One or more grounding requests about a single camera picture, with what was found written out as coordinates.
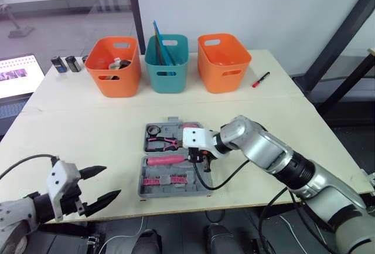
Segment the plastic basket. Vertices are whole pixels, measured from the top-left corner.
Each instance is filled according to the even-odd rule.
[[[162,35],[163,44],[174,65],[160,65],[155,36],[148,41],[145,62],[151,86],[158,93],[180,93],[186,86],[189,61],[188,39],[183,35]]]
[[[108,65],[119,57],[131,63],[118,70]],[[141,78],[138,42],[133,37],[107,37],[100,39],[91,50],[85,66],[103,95],[131,97],[136,94]]]
[[[198,71],[211,93],[238,89],[251,56],[230,34],[203,35],[198,38]]]

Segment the battery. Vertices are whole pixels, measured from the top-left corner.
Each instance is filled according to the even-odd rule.
[[[88,58],[88,56],[84,56],[84,57],[82,58],[83,63],[86,62],[87,58]]]
[[[68,66],[69,66],[69,68],[72,72],[81,71],[81,66],[79,65],[75,56],[68,56],[68,57],[65,58],[65,61],[68,64]]]
[[[67,68],[64,65],[63,61],[61,60],[60,56],[54,56],[51,58],[51,62],[53,66],[56,68],[57,72],[64,73],[67,72]]]

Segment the gray toolbox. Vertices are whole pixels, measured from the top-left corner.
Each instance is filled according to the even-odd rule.
[[[193,164],[189,162],[188,149],[182,147],[184,127],[197,127],[197,122],[183,123],[178,117],[168,117],[167,123],[149,123],[145,130],[144,150],[139,176],[138,194],[143,198],[185,197],[210,195],[198,180]],[[207,185],[211,176],[204,172],[204,163],[197,163],[198,170]]]

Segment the wooden table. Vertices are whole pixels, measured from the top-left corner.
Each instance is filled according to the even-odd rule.
[[[190,54],[186,90],[180,94],[155,93],[142,61],[142,80],[136,96],[104,97],[91,76],[59,74],[53,67],[30,98],[0,143],[0,170],[37,153],[59,155],[79,169],[105,165],[107,170],[80,181],[82,201],[92,203],[115,189],[118,198],[89,219],[125,218],[151,214],[239,208],[265,205],[283,185],[254,164],[245,166],[227,185],[210,197],[154,198],[141,201],[137,194],[146,123],[164,122],[169,116],[198,121],[219,130],[237,115],[261,123],[276,137],[306,158],[315,160],[357,192],[373,191],[370,183],[325,124],[267,50],[251,50],[253,61],[236,92],[206,91],[196,68],[197,54]],[[257,88],[252,83],[265,72]],[[214,185],[225,180],[245,157],[239,151],[212,163]],[[18,199],[33,191],[46,192],[51,169],[45,159],[22,164],[9,173],[0,186],[0,202]],[[290,202],[287,194],[278,202]],[[65,221],[86,220],[77,214]]]

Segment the black cable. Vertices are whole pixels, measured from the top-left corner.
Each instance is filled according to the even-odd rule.
[[[268,253],[270,254],[270,252],[268,251],[268,248],[266,248],[266,244],[265,244],[265,239],[264,239],[264,236],[263,236],[263,233],[262,233],[262,224],[263,224],[263,220],[267,214],[267,211],[268,209],[271,207],[271,205],[285,192],[287,191],[287,187],[283,188],[278,194],[276,194],[275,197],[273,197],[273,199],[267,204],[266,207],[264,207],[263,211],[262,211],[262,214],[260,215],[259,217],[259,226],[258,226],[258,231],[259,231],[259,239],[260,239],[260,242],[262,243],[262,246],[263,246],[263,249]]]
[[[249,163],[250,160],[246,160],[245,162],[243,162],[229,177],[228,179],[226,179],[224,182],[222,182],[220,185],[218,185],[217,187],[209,187],[208,185],[206,185],[206,183],[204,182],[204,180],[202,179],[202,177],[200,176],[199,174],[199,171],[198,171],[198,167],[197,167],[197,164],[195,162],[193,162],[193,167],[194,167],[194,170],[195,170],[195,173],[197,174],[197,177],[198,177],[198,180],[200,181],[200,183],[206,188],[206,189],[209,189],[211,191],[214,191],[214,190],[217,190],[219,188],[222,188],[227,182],[230,181],[230,179],[232,179],[234,177],[234,175],[236,175],[247,163]]]
[[[210,219],[209,214],[207,213],[207,211],[205,211],[204,214],[205,214],[207,220],[210,221],[210,223],[220,223],[224,219],[224,217],[225,217],[225,210],[221,210],[221,215],[220,215],[219,219],[216,220],[216,221],[212,221]]]
[[[301,219],[302,223],[304,223],[306,229],[311,233],[311,235],[329,252],[332,254],[336,254],[334,250],[332,250],[327,244],[324,243],[324,241],[311,229],[305,218],[302,216],[301,211],[299,210],[298,204],[295,201],[294,194],[289,191],[291,198],[293,200],[293,205],[295,210],[298,213],[299,218]]]
[[[6,169],[1,175],[0,175],[0,180],[3,179],[3,177],[9,173],[10,171],[12,171],[15,167],[17,167],[19,164],[22,164],[26,161],[29,161],[31,159],[34,159],[34,158],[39,158],[39,157],[49,157],[52,159],[56,158],[55,156],[51,155],[51,154],[36,154],[36,155],[32,155],[32,156],[29,156],[29,157],[26,157],[20,161],[18,161],[17,163],[14,163],[12,166],[10,166],[8,169]]]
[[[259,232],[259,229],[258,229],[257,225],[255,224],[255,222],[253,221],[252,217],[249,214],[246,214],[246,218],[251,222],[251,224],[257,230],[257,232]],[[265,236],[263,236],[263,238],[266,241],[267,245],[269,246],[268,250],[271,249],[272,253],[276,253],[275,248],[272,246],[271,242],[269,242],[268,239]]]
[[[51,244],[49,245],[46,254],[49,254],[49,251],[51,250],[52,245],[53,245],[54,241],[56,240],[56,238],[57,238],[57,235],[55,235],[54,238],[52,239]]]

